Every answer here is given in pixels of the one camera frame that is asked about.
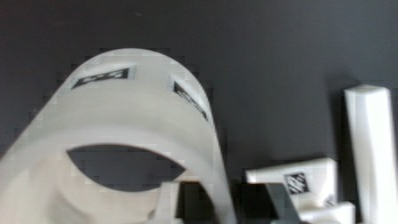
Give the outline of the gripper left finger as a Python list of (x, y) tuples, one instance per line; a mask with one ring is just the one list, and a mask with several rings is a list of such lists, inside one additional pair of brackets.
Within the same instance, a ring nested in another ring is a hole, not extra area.
[(213, 204), (197, 182), (183, 182), (180, 185), (176, 217), (185, 224), (213, 224)]

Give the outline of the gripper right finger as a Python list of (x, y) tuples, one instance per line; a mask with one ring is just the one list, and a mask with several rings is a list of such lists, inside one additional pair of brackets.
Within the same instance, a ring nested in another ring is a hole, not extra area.
[(242, 224), (299, 224), (300, 217), (281, 183), (242, 186)]

